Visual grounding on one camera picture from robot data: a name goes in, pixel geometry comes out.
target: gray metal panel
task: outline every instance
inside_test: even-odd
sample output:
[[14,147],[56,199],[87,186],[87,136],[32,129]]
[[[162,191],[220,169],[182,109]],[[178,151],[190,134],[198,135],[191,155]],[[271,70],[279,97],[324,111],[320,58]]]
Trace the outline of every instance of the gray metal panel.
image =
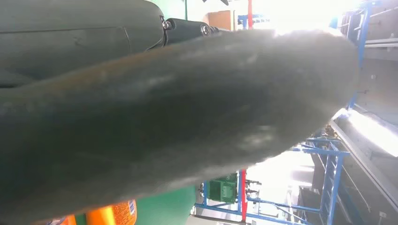
[[45,79],[130,53],[123,28],[0,34],[0,68]]
[[342,131],[342,129],[333,121],[329,124],[338,134],[344,143],[344,146],[352,153],[353,158],[363,169],[367,176],[373,181],[376,187],[388,200],[391,206],[398,212],[398,189],[392,184],[384,174],[374,166],[372,161],[361,151],[356,144]]
[[161,10],[145,0],[2,0],[0,32],[106,27],[150,29]]

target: orange bottle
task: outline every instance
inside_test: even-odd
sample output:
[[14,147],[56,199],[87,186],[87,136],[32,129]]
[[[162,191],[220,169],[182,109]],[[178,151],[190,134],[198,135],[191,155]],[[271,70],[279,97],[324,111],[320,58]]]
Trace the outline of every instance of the orange bottle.
[[121,202],[86,213],[87,225],[134,225],[137,220],[136,201]]

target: green crate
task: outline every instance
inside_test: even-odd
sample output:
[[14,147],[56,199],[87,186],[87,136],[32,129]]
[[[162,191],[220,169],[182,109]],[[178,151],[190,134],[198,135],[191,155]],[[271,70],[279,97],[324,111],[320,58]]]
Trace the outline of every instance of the green crate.
[[220,177],[207,182],[208,198],[218,202],[235,203],[237,197],[237,174]]

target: metal shelf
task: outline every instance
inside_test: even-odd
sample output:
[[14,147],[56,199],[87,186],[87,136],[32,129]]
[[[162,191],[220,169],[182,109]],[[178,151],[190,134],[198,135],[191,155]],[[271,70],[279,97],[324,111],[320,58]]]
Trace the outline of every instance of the metal shelf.
[[[332,225],[333,224],[333,216],[334,216],[334,211],[336,208],[336,201],[337,201],[337,194],[338,194],[338,186],[340,182],[340,175],[341,171],[343,168],[343,159],[344,157],[350,155],[349,152],[346,151],[340,151],[336,147],[336,143],[340,142],[338,139],[320,139],[320,138],[308,138],[306,140],[306,144],[299,144],[296,147],[293,147],[290,149],[290,151],[300,151],[303,153],[309,153],[309,154],[323,154],[327,156],[327,163],[326,163],[326,169],[325,169],[325,178],[324,178],[324,184],[323,184],[323,191],[322,191],[322,196],[321,196],[321,204],[320,208],[309,208],[309,207],[304,207],[300,205],[287,205],[284,203],[278,203],[278,202],[271,202],[267,200],[263,200],[260,198],[247,198],[246,199],[246,194],[245,194],[245,170],[241,170],[239,172],[239,190],[238,190],[238,196],[237,196],[237,203],[238,207],[237,210],[229,210],[229,209],[223,209],[220,208],[221,206],[225,206],[225,203],[221,203],[218,205],[208,205],[207,204],[207,196],[208,196],[208,189],[206,186],[206,181],[204,181],[204,187],[203,187],[203,192],[204,192],[204,201],[203,203],[196,203],[196,207],[200,207],[203,209],[207,210],[215,210],[219,212],[224,212],[224,213],[230,213],[234,215],[240,215],[242,216],[242,221],[246,221],[246,217],[250,218],[256,218],[256,219],[261,219],[261,220],[267,220],[267,221],[272,221],[272,222],[277,222],[281,224],[288,224],[288,225],[300,225],[300,224],[307,224],[307,225],[312,225],[309,223],[305,218],[298,217],[292,213],[290,213],[289,209],[296,209],[296,210],[302,210],[305,212],[310,212],[310,213],[318,213],[319,216],[321,217],[321,221],[324,225]],[[328,146],[328,149],[321,149],[315,147],[315,145],[323,143]],[[298,220],[298,222],[293,222],[293,221],[287,221],[287,220],[282,220],[279,218],[275,217],[270,217],[270,216],[264,216],[260,212],[257,214],[252,214],[252,213],[247,213],[247,201],[250,202],[255,202],[255,203],[262,203],[262,204],[271,204],[274,205],[276,208],[279,210],[283,211],[284,213],[291,215],[295,219]]]

